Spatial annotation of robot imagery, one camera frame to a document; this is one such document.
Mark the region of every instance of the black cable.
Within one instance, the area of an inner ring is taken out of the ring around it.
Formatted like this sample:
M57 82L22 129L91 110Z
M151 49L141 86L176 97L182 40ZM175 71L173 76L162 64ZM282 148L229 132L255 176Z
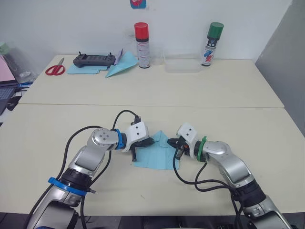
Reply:
M178 148L176 148L176 151L175 151L175 154L174 154L174 157L173 157L173 169L175 171L175 174L177 175L177 177L179 178L179 180L181 180L183 183L185 184L188 184L188 185L195 185L195 188L200 191L200 192L209 192L209 191L213 191L213 190L216 190L216 189L220 189L220 188L226 188L230 191L231 193L231 201L232 201L232 205L234 207L234 210L235 210L235 214L236 214L236 217L235 217L235 222L234 222L234 226L236 229L238 229L237 227L237 224L239 225L240 229L243 229L243 226L241 224L241 220L240 220L240 214L241 212L243 211L243 208L244 206L241 204L241 207L239 210L237 210L237 206L236 206L236 203L234 201L234 197L233 197L233 194L235 192L235 189L232 188L231 186L228 186L226 183L220 181L220 180L214 180L214 179L209 179L209 180L202 180L202 181L198 181L198 178L201 174L201 172L204 170L204 168L207 166L207 162L205 162L205 164L201 167L201 169L198 171L197 175L196 175L196 178L195 178L195 181L194 182L191 182L191 181L186 181L184 180L178 173L177 169L176 169L176 165L175 165L175 159L176 159L176 156L177 156L177 153L178 153ZM222 185L219 185L219 186L214 186L214 187L210 187L210 188L199 188L198 185L199 184L203 184L203 183L211 183L211 182L214 182L214 183L219 183L219 184L222 184Z
M130 110L122 110L122 111L119 112L118 115L116 116L116 118L115 118L115 120L114 120L114 122L113 122L113 125L112 125L112 129L115 128L115 125L116 125L116 123L117 123L117 121L118 121L120 115L123 114L123 113L125 113L125 112L129 112L129 113L133 114L135 120L136 120L136 119L139 119L139 116L138 116L135 112L130 111ZM91 185L93 185L93 184L97 181L97 179L105 172L105 170L107 169L107 167L108 167L109 164L110 164L111 154L112 154L112 152L111 152L111 150L110 150L110 151L109 151L109 156L108 156L107 164L105 165L104 169L103 169L103 170L95 177L95 179L89 184L89 187L91 187ZM81 210L80 210L80 212L81 212L81 224L82 224L83 229L87 229L86 222L85 222L85 216L84 216L84 202L85 202L85 197L83 197L83 198L81 199Z
M120 115L123 114L124 112L129 112L129 113L133 114L134 117L136 117L136 118L139 117L139 116L138 116L135 112L133 112L133 111L130 111L130 110L122 110L121 112L118 113L118 115L116 116L116 118L115 118L115 120L114 120L114 122L113 122L113 126L112 126L113 129L115 128L115 125L116 125L116 122L118 121L118 118L119 118Z
M23 95L22 95L22 92L26 92L26 91L27 91L27 90L20 90L21 96L23 96Z
M85 196L81 198L81 224L83 229L87 229L85 216L84 216L84 203L85 203Z
M90 125L90 126L86 126L78 131L76 131L68 140L67 144L66 144L66 148L65 148L65 152L63 154L63 161L62 161L62 165L61 165L61 169L56 177L56 179L58 180L62 173L63 173L63 170L65 169L65 166L66 166L66 161L67 161L67 155L68 155L68 149L69 149L69 145L72 141L72 139L77 135L79 134L81 131L84 131L86 129L90 129L90 128L100 128L100 126L97 126L97 125ZM48 191L51 189L53 185L49 185L47 187L47 189L43 192L43 194L39 197L39 199L37 200L37 202L35 203L35 205L32 207L31 211L29 212L26 220L25 220L25 223L23 225L23 228L26 229L28 224L29 224L29 221L34 213L34 211L36 210L37 206L40 204L40 202L42 201L42 199L45 197L45 195L48 193Z
M8 215L8 213L5 213L3 218L0 220L0 224L4 221L5 217Z
M203 184L203 183L209 183L209 182L214 182L214 183L219 183L222 184L223 186L226 186L227 189L229 190L233 190L232 187L228 186L226 183L220 181L220 180L214 180L214 179L210 179L210 180L201 180L201 181L186 181L184 180L178 173L177 168L176 168L176 164L175 164L175 159L178 153L178 148L175 151L174 157L173 157L173 169L175 171L175 174L177 175L177 177L179 178L179 180L181 180L183 183L187 184L187 185L199 185L199 184Z
M63 173L63 170L65 169L65 166L66 166L66 162L67 162L67 155L68 155L68 149L69 149L69 146L70 146L70 143L72 141L72 139L78 135L80 132L84 131L84 130L87 130L87 129L90 129L90 128L101 128L100 126L98 125L90 125L90 126L86 126L78 131L76 131L74 134L72 134L72 136L69 138L69 140L67 141L67 144L66 144L66 148L65 148L65 152L63 154L63 161L62 161L62 165L61 165L61 170L59 172L59 174L57 175L56 179L58 180L62 173Z
M86 223L88 223L90 219L91 219L91 216L89 216L89 219L87 219Z
M242 222L241 222L241 219L240 219L240 214L242 213L243 209L244 209L244 204L241 203L240 208L239 208L239 210L238 210L238 212L236 214L235 221L234 221L234 227L236 229L238 229L237 224L239 225L240 229L243 229L243 225L242 225Z

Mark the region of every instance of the label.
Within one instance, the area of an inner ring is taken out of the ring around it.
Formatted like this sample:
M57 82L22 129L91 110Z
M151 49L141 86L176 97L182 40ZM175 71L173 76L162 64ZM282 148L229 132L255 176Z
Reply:
M137 42L137 51L139 58L139 66L141 68L148 68L150 66L149 42Z
M207 39L207 45L203 49L202 53L202 64L210 65L212 63L214 53L216 50L217 39L209 38Z
M145 9L146 0L130 0L130 5L133 9Z

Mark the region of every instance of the blue ring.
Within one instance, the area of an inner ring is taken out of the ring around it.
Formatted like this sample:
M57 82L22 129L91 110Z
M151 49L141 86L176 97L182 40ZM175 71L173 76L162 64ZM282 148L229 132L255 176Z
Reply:
M123 139L122 139L122 134L120 133L119 129L114 129L119 136L119 142L118 142L118 146L116 147L116 149L123 149L124 148L124 144L123 144Z
M50 177L50 179L48 180L48 182L50 184L53 184L55 185L56 187L59 187L63 190L66 190L68 192L71 192L71 193L74 193L76 195L80 195L80 196L85 196L87 194L86 191L82 191L82 190L79 190L79 189L76 189L76 188L73 188L73 187L70 187L70 186L67 186L67 185L64 185L62 184L61 182L59 182L57 179L53 178L53 177Z

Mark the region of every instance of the red scissors handle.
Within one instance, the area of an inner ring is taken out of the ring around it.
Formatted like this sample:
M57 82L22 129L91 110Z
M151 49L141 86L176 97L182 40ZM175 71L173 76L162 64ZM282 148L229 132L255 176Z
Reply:
M53 65L46 70L46 75L61 75L65 72L65 67L63 65Z

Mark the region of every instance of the scissors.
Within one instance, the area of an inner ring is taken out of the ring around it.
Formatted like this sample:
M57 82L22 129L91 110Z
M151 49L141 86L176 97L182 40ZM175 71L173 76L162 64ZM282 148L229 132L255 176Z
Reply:
M62 65L62 62L65 58L62 58L61 61L57 65L53 65L52 67L46 70L47 75L61 75L65 72L65 67Z

